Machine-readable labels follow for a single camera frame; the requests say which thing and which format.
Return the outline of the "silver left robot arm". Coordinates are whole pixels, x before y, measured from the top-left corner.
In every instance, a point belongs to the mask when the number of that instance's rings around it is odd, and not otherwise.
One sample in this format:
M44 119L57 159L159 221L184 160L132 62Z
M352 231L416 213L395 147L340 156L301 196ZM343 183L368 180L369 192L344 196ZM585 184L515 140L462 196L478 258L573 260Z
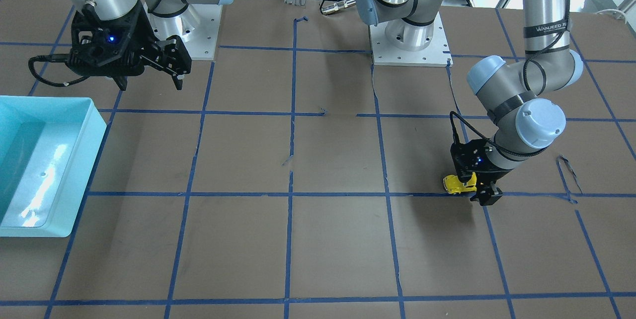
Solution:
M367 25L430 28L442 0L356 0ZM500 56L477 62L467 74L474 95L497 127L493 136L477 133L462 143L455 125L450 154L455 174L443 179L448 194L471 193L481 206L503 192L498 179L545 151L566 127L565 113L543 93L575 83L581 56L570 49L570 0L523 0L525 60L513 64Z

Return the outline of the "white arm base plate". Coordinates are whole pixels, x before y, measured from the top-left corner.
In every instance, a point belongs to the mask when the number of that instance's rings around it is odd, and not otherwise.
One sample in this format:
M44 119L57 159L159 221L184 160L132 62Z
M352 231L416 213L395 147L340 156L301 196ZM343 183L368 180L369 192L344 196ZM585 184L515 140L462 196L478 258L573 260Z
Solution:
M149 21L160 40L180 36L192 60L213 61L224 6L189 4L175 16L149 15Z
M369 37L376 66L454 65L440 13L425 26L401 19L370 25Z

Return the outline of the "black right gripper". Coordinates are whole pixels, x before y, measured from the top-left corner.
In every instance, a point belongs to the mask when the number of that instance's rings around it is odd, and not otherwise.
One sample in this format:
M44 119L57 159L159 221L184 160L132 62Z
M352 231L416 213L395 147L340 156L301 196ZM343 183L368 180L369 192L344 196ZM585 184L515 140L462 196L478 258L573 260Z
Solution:
M110 77L124 92L128 76L141 75L163 51L164 72L172 77L175 88L182 90L192 58L181 36L172 35L161 45L141 0L125 15L112 20L100 18L96 6L94 0L86 0L73 17L71 51L65 60L68 68L83 77Z

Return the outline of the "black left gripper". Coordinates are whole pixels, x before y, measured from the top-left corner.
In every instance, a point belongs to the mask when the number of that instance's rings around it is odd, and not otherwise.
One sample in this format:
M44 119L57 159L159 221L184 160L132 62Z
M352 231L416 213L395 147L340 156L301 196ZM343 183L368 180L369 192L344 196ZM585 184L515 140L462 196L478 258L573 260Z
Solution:
M450 147L451 158L455 167L455 174L461 184L475 184L477 174L477 190L471 197L471 202L480 206L491 206L502 196L502 190L497 187L483 187L496 183L498 179L508 174L510 169L498 167L488 158L488 155L498 154L488 151L486 140L471 140L468 143L453 142Z

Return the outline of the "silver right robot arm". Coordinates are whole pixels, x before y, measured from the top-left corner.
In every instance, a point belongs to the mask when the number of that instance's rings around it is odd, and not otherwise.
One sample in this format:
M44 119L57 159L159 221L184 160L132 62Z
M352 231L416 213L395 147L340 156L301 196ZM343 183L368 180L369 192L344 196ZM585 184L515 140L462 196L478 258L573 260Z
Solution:
M66 87L90 77L113 79L126 90L127 78L140 76L147 67L168 74L177 90L191 73L193 59L208 59L203 48L214 33L196 5L222 7L234 0L71 0L77 11L71 22L71 49L66 54L37 56L36 62L62 63L78 79L46 85Z

